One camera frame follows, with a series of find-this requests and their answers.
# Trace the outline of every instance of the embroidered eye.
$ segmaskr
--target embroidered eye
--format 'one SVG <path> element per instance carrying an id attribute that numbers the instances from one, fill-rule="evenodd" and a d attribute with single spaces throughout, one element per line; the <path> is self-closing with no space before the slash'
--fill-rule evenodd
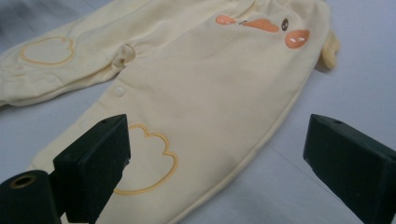
<path id="1" fill-rule="evenodd" d="M 282 30 L 283 30 L 283 31 L 286 31 L 286 30 L 288 29 L 288 27 L 289 27 L 289 21 L 288 21 L 288 19 L 283 20 L 283 21 L 282 21 Z"/>

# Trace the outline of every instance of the garment ear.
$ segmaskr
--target garment ear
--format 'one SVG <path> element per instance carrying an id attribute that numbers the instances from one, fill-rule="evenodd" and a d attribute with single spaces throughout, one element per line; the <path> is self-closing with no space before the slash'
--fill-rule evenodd
<path id="1" fill-rule="evenodd" d="M 337 65 L 337 57 L 335 54 L 340 48 L 340 41 L 337 36 L 335 36 L 334 31 L 330 31 L 320 53 L 319 61 L 322 62 L 327 69 L 334 69 Z"/>

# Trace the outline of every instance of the cloud-shaped embroidery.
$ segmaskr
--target cloud-shaped embroidery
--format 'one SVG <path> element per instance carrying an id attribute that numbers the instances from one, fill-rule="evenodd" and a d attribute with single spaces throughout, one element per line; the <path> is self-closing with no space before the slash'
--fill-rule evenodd
<path id="1" fill-rule="evenodd" d="M 21 49 L 21 57 L 28 63 L 55 65 L 73 58 L 73 40 L 61 36 L 45 38 Z"/>
<path id="2" fill-rule="evenodd" d="M 150 133 L 142 124 L 129 127 L 131 163 L 114 192 L 121 195 L 146 193 L 158 188 L 177 168 L 177 154 L 169 151 L 169 141 L 161 133 Z"/>

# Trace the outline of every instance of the embroidered outline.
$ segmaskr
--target embroidered outline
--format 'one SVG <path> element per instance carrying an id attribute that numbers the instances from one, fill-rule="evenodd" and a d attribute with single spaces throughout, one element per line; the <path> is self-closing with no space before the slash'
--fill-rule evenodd
<path id="1" fill-rule="evenodd" d="M 58 38 L 60 38 L 60 39 L 62 40 L 62 42 L 69 41 L 70 44 L 69 44 L 69 46 L 67 47 L 67 49 L 71 51 L 70 55 L 69 55 L 66 59 L 64 59 L 64 60 L 62 60 L 62 61 L 60 61 L 60 62 L 57 62 L 57 63 L 45 63 L 45 62 L 35 61 L 35 60 L 32 60 L 32 59 L 29 59 L 29 58 L 24 54 L 25 51 L 26 51 L 30 46 L 37 45 L 37 44 L 39 44 L 39 43 L 41 43 L 41 42 L 44 42 L 44 41 L 47 41 L 47 40 L 49 40 L 49 39 L 58 39 Z M 75 49 L 73 48 L 73 45 L 74 45 L 74 42 L 73 42 L 73 39 L 71 39 L 71 38 L 67 39 L 67 38 L 65 38 L 65 37 L 63 37 L 63 36 L 52 36 L 52 37 L 44 38 L 44 39 L 42 39 L 42 40 L 39 40 L 39 41 L 36 41 L 36 42 L 33 42 L 33 43 L 30 43 L 30 44 L 27 44 L 27 45 L 23 46 L 23 47 L 21 48 L 21 51 L 20 51 L 20 56 L 21 56 L 21 58 L 23 58 L 23 59 L 24 59 L 26 62 L 28 62 L 28 63 L 36 63 L 36 64 L 42 64 L 42 65 L 57 65 L 57 64 L 61 64 L 61 63 L 66 63 L 67 61 L 69 61 L 69 60 L 71 60 L 71 59 L 73 58 L 73 56 L 74 56 L 74 54 L 75 54 Z"/>
<path id="2" fill-rule="evenodd" d="M 166 138 L 166 136 L 164 136 L 161 133 L 149 133 L 148 128 L 143 124 L 134 124 L 134 125 L 129 126 L 129 130 L 136 129 L 136 128 L 140 128 L 143 130 L 143 132 L 145 134 L 145 138 L 150 138 L 150 137 L 161 138 L 163 140 L 163 142 L 165 143 L 165 149 L 163 150 L 163 156 L 172 157 L 174 164 L 173 164 L 171 170 L 157 183 L 155 183 L 147 188 L 144 188 L 144 189 L 132 189 L 132 190 L 114 189 L 114 192 L 119 195 L 135 195 L 135 194 L 140 194 L 140 193 L 147 193 L 151 190 L 154 190 L 154 189 L 158 188 L 161 184 L 163 184 L 163 182 L 165 182 L 167 179 L 169 179 L 174 174 L 175 170 L 178 167 L 177 154 L 169 151 L 169 141 Z"/>

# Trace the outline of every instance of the cream fabric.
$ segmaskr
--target cream fabric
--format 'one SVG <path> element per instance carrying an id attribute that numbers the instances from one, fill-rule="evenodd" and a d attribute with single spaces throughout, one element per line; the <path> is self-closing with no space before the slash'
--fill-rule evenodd
<path id="1" fill-rule="evenodd" d="M 1 96 L 9 104 L 28 104 L 120 71 L 31 168 L 51 172 L 53 158 L 96 122 L 127 114 L 132 163 L 98 223 L 175 223 L 233 180 L 288 115 L 330 31 L 330 12 L 321 0 L 140 1 L 124 16 L 108 16 L 113 22 L 100 28 L 70 31 L 126 2 L 46 35 L 65 38 L 51 42 L 72 38 L 74 56 L 66 53 L 61 58 L 67 62 L 31 79 L 73 77 L 68 83 L 40 86 L 37 93 L 35 82 L 19 83 L 7 72 L 4 78 L 14 71 L 5 68 L 8 60 L 17 60 L 23 72 L 40 71 L 10 52 L 2 58 Z M 79 70 L 90 61 L 95 69 Z M 12 78 L 17 82 L 8 83 Z"/>

